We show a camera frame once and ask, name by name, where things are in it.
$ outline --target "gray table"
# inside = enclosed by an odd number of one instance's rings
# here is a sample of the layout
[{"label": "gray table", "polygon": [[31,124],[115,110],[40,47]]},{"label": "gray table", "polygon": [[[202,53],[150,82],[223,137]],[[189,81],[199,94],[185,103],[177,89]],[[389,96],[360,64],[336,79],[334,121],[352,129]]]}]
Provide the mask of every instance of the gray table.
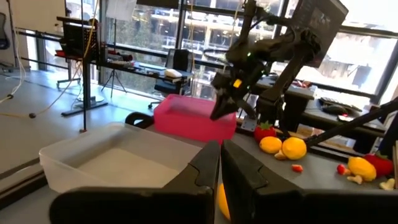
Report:
[{"label": "gray table", "polygon": [[[173,137],[178,140],[183,140],[190,144],[202,147],[204,143],[191,141],[179,137]],[[345,176],[336,174],[336,167],[339,164],[336,161],[331,161],[313,154],[306,155],[300,161],[277,161],[273,156],[264,154],[259,150],[253,138],[235,134],[233,141],[252,154],[254,157],[263,162],[267,167],[282,177],[290,180],[304,189],[346,189],[346,190],[364,190],[376,189],[378,183],[366,183],[357,185],[346,180]],[[301,174],[295,173],[291,170],[291,164],[301,164],[304,172]],[[1,221],[8,224],[20,223],[40,223],[48,224],[49,206],[52,200],[58,194],[48,186],[43,187],[36,192],[26,196],[20,201],[10,205],[9,207],[0,211]],[[216,209],[215,223],[229,223]]]},{"label": "gray table", "polygon": [[[368,113],[368,111],[363,111],[362,113],[353,112],[351,116],[358,117],[365,113]],[[337,119],[336,115],[323,112],[318,99],[308,102],[306,110],[301,115],[300,123],[322,130],[328,130],[343,124]],[[382,138],[385,132],[386,127],[380,121],[373,120],[342,135],[355,140],[360,139],[360,141],[356,141],[353,149],[356,152],[365,154],[371,150],[376,138]]]}]

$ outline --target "orange toy fruit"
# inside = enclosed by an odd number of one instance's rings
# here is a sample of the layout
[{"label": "orange toy fruit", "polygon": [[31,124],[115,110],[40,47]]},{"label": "orange toy fruit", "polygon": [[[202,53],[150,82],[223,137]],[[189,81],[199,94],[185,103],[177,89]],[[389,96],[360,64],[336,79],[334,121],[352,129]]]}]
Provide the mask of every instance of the orange toy fruit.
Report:
[{"label": "orange toy fruit", "polygon": [[226,195],[224,191],[224,184],[220,184],[218,186],[218,206],[222,212],[222,214],[230,220],[231,217],[229,216],[228,204],[226,203]]},{"label": "orange toy fruit", "polygon": [[260,148],[266,153],[275,154],[282,149],[282,141],[276,137],[265,137],[260,141]]},{"label": "orange toy fruit", "polygon": [[282,144],[282,152],[288,159],[301,159],[307,153],[307,145],[303,139],[290,137]]}]

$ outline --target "white object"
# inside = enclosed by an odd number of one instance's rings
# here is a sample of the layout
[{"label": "white object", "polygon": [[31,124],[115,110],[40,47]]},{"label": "white object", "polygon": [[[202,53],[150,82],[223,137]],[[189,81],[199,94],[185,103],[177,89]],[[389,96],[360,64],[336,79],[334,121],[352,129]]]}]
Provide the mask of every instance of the white object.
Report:
[{"label": "white object", "polygon": [[178,175],[199,147],[124,123],[111,123],[40,150],[51,189],[161,188]]},{"label": "white object", "polygon": [[15,27],[58,34],[54,26],[62,25],[57,16],[65,16],[64,0],[10,0],[10,4]]},{"label": "white object", "polygon": [[106,17],[122,21],[131,21],[137,0],[110,0]]},{"label": "white object", "polygon": [[164,75],[167,77],[172,77],[172,78],[180,78],[182,77],[182,74],[172,68],[168,68],[164,71]]}]

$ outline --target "wire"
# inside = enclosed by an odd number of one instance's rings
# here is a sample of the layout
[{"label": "wire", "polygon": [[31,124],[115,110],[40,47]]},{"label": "wire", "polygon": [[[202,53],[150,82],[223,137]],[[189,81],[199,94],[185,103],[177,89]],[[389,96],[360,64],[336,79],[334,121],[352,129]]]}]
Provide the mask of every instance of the wire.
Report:
[{"label": "wire", "polygon": [[[96,4],[95,4],[93,18],[95,18],[95,16],[96,16],[97,8],[98,8],[98,5],[99,5],[98,3],[99,3],[99,1],[97,1]],[[88,36],[87,47],[86,47],[85,52],[84,52],[84,54],[83,54],[83,58],[86,57],[86,55],[87,55],[87,53],[88,53],[88,50],[90,49],[91,38],[92,38],[92,35],[93,35],[93,31],[94,31],[94,22],[95,22],[95,20],[93,19],[93,20],[91,21],[90,34],[89,34],[89,36]],[[44,108],[43,110],[39,111],[39,112],[36,113],[36,114],[34,114],[34,113],[31,113],[31,114],[0,113],[0,115],[9,116],[9,117],[13,117],[13,118],[34,118],[34,117],[36,117],[36,116],[39,115],[39,114],[42,114],[42,113],[47,112],[47,111],[48,111],[48,110],[61,98],[61,96],[66,92],[66,90],[67,90],[67,89],[69,88],[69,86],[72,84],[72,81],[73,81],[73,79],[76,77],[76,74],[78,73],[78,71],[79,71],[79,69],[81,68],[81,66],[82,66],[82,63],[79,64],[78,69],[76,69],[76,71],[75,71],[75,73],[73,74],[72,79],[71,79],[70,82],[68,83],[67,87],[61,92],[61,94],[60,94],[48,107]]]},{"label": "wire", "polygon": [[[238,10],[239,8],[242,7],[242,1],[239,1],[238,5],[236,6],[236,10],[235,10],[235,15],[234,15],[234,22],[232,25],[232,35],[231,35],[231,39],[229,40],[229,47],[230,48],[232,46],[232,40],[234,37],[234,31],[235,31],[235,25],[236,25],[236,19],[238,18]],[[224,63],[224,67],[223,67],[223,73],[225,72],[225,68],[226,68],[226,63]]]},{"label": "wire", "polygon": [[[11,6],[10,6],[10,15],[14,16],[12,10],[11,10]],[[19,39],[18,39],[18,34],[17,34],[17,29],[15,27],[15,23],[12,23],[12,30],[14,31],[13,35],[14,35],[14,40],[15,40],[15,48],[16,48],[16,57],[17,57],[17,61],[18,61],[18,66],[19,66],[19,83],[17,86],[15,86],[12,91],[11,91],[11,95],[12,96],[7,96],[4,99],[0,100],[0,104],[5,102],[6,100],[10,100],[13,98],[13,95],[18,91],[18,89],[22,86],[23,82],[25,81],[25,77],[26,77],[26,71],[25,68],[21,62],[21,57],[19,56]]]}]

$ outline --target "computer mouse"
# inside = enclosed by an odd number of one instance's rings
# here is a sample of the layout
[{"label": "computer mouse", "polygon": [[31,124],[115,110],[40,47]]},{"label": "computer mouse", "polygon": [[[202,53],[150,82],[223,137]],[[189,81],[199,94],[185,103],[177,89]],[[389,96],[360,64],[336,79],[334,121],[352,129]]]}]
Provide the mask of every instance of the computer mouse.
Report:
[{"label": "computer mouse", "polygon": [[346,108],[339,106],[339,105],[325,105],[322,106],[322,111],[328,114],[333,114],[333,115],[343,115],[343,114],[348,114],[348,111]]},{"label": "computer mouse", "polygon": [[182,74],[172,68],[168,68],[164,71],[164,75],[171,78],[180,78]]}]

